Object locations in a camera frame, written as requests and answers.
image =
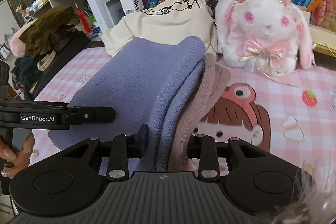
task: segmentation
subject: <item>olive green cloth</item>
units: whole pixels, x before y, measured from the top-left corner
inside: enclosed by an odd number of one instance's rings
[[[26,44],[25,56],[35,58],[52,50],[50,35],[58,27],[66,25],[74,17],[72,7],[56,7],[48,10],[39,17],[20,36],[20,40]]]

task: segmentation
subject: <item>strawberry print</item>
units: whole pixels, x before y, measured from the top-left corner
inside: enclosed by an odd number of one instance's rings
[[[317,105],[316,96],[311,90],[305,90],[304,92],[302,92],[302,100],[307,106]]]

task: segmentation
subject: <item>wall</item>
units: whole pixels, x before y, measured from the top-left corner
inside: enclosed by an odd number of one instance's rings
[[[11,34],[11,28],[13,27],[16,29],[19,28],[8,3],[3,1],[0,3],[0,45],[4,42],[4,35]]]

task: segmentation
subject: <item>pink eye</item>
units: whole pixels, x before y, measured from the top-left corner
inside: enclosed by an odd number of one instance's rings
[[[253,20],[254,20],[253,14],[250,13],[250,12],[246,12],[245,13],[245,20],[246,20],[246,22],[248,22],[250,24],[253,23]]]
[[[281,17],[281,26],[288,27],[289,25],[289,19],[286,16]]]

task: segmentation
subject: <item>human hand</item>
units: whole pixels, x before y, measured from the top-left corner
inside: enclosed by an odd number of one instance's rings
[[[17,153],[14,153],[1,139],[0,139],[0,157],[7,160],[5,168],[1,172],[3,177],[9,177],[12,179],[18,172],[27,168],[30,164],[30,156],[33,152],[35,145],[35,138],[32,133],[28,136],[23,149]]]

